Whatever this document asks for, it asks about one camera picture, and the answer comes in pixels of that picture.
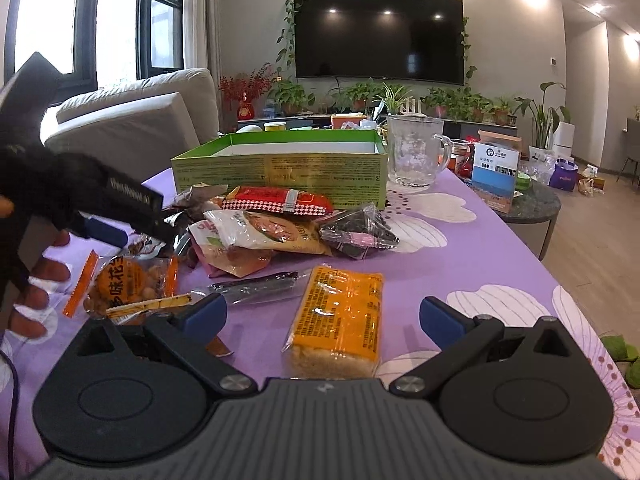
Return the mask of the black strip snack packet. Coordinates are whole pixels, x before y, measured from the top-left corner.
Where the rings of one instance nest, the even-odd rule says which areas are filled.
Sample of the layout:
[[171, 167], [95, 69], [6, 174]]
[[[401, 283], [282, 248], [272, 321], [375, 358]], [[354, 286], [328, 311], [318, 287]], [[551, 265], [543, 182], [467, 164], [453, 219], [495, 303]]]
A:
[[221, 282], [193, 289], [198, 296], [217, 294], [228, 306], [239, 304], [269, 304], [303, 296], [311, 270], [288, 271], [265, 275], [262, 278]]

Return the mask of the round dark side table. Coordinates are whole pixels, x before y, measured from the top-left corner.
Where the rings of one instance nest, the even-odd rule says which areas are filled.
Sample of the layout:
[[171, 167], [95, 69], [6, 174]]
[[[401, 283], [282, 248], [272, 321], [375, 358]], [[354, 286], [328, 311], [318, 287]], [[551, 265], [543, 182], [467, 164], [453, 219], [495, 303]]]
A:
[[521, 196], [514, 197], [507, 214], [500, 211], [497, 214], [538, 260], [542, 261], [561, 208], [561, 201], [552, 188], [533, 182]]

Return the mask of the orange red box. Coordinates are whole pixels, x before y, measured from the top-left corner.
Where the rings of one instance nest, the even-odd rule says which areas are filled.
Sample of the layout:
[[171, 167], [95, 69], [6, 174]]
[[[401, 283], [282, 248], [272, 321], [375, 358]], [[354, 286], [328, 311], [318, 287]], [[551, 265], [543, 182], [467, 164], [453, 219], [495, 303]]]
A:
[[366, 116], [359, 113], [334, 114], [331, 116], [331, 128], [333, 130], [359, 129], [360, 122], [366, 119]]

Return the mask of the yellow rice cracker packet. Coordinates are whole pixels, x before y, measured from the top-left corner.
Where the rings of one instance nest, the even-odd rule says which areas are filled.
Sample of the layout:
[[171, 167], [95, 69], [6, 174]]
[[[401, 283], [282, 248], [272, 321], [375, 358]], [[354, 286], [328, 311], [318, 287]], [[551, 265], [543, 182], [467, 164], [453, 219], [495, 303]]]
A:
[[384, 276], [312, 269], [282, 349], [302, 379], [372, 377], [380, 360]]

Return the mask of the red flower arrangement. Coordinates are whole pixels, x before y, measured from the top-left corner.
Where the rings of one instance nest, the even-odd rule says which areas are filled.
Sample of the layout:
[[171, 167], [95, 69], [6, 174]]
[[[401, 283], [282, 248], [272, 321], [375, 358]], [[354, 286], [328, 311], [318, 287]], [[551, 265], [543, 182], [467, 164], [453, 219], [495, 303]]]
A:
[[236, 118], [249, 120], [255, 118], [253, 103], [271, 90], [275, 80], [276, 75], [272, 65], [265, 63], [258, 70], [252, 70], [249, 74], [221, 76], [218, 88], [224, 102], [238, 104]]

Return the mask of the clear glass pitcher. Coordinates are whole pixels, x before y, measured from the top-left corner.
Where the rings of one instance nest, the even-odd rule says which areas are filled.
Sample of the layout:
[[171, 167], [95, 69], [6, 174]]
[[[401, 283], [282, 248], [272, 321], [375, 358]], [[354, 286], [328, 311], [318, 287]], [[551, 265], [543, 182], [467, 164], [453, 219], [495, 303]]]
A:
[[392, 115], [387, 119], [390, 180], [406, 188], [429, 188], [452, 154], [444, 121], [424, 115]]

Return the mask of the tan salted biscuit packet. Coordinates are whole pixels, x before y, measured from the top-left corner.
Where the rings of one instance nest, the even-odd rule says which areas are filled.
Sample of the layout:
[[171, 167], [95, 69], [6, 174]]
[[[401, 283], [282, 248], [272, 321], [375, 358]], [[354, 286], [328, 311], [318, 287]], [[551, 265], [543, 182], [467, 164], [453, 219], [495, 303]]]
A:
[[213, 223], [222, 244], [251, 250], [275, 250], [305, 255], [329, 255], [310, 221], [242, 210], [210, 210], [204, 218]]

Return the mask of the green cardboard box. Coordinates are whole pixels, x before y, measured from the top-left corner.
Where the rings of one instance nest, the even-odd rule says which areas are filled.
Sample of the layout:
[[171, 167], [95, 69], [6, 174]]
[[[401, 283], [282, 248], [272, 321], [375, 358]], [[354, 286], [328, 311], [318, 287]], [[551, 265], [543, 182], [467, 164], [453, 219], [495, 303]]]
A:
[[375, 130], [229, 133], [171, 159], [178, 191], [198, 183], [321, 194], [337, 209], [386, 205], [387, 154]]

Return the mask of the red checkered snack packet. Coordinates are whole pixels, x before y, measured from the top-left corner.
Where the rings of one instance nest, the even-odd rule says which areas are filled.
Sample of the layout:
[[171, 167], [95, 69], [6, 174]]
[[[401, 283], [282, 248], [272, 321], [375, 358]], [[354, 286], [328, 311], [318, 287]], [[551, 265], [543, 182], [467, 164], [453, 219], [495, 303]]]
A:
[[333, 211], [332, 203], [326, 196], [295, 188], [268, 186], [238, 186], [224, 198], [221, 208], [301, 217], [324, 217]]

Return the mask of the blue white carton box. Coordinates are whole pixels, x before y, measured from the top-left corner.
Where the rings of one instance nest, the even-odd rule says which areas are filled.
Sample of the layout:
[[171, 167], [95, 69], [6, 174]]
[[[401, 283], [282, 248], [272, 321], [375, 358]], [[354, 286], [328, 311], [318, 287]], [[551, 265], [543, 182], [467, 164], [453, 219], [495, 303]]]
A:
[[493, 210], [508, 214], [512, 207], [520, 152], [498, 144], [475, 143], [472, 189]]

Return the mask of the tall leafy floor plant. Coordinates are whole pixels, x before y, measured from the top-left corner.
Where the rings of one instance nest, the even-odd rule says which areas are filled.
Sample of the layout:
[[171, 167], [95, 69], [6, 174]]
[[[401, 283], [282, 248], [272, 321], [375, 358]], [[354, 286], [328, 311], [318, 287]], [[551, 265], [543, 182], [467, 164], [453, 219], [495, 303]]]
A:
[[565, 105], [553, 107], [546, 104], [547, 91], [554, 87], [559, 87], [562, 90], [566, 89], [566, 85], [562, 84], [562, 82], [547, 81], [539, 86], [542, 92], [540, 102], [535, 99], [523, 98], [522, 96], [515, 98], [518, 103], [515, 107], [515, 113], [520, 113], [522, 116], [527, 113], [532, 115], [534, 128], [533, 146], [542, 150], [548, 148], [550, 138], [559, 128], [561, 122], [566, 122], [567, 124], [572, 122], [570, 110]]

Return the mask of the orange peanut snack bag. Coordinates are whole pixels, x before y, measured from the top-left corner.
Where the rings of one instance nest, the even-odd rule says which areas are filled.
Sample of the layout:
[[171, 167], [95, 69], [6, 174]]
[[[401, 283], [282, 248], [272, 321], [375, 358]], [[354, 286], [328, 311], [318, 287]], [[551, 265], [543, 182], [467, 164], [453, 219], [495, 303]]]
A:
[[62, 313], [84, 310], [96, 318], [125, 323], [140, 314], [194, 304], [193, 292], [178, 293], [178, 260], [140, 255], [99, 256], [90, 252]]

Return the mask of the dark seaweed snack packet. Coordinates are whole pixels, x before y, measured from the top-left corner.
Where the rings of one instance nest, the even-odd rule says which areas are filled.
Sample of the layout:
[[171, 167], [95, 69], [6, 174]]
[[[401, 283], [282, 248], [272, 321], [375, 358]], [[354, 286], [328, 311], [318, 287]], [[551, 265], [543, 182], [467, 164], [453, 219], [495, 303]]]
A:
[[374, 203], [334, 212], [316, 222], [320, 240], [334, 252], [355, 260], [386, 252], [399, 244]]

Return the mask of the wall-mounted black television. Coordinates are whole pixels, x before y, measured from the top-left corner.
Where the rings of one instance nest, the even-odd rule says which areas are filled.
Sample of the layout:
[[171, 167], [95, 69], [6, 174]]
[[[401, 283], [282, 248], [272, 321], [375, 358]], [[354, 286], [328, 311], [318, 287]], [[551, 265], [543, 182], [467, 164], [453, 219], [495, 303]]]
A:
[[462, 0], [294, 0], [299, 78], [464, 79]]

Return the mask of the purple gift bag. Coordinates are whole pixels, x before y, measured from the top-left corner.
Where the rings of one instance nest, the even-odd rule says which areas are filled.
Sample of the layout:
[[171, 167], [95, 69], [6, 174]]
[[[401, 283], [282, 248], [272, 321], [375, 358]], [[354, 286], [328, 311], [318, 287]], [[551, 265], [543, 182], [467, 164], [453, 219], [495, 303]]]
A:
[[558, 158], [549, 180], [550, 188], [573, 192], [578, 178], [578, 165], [572, 160]]

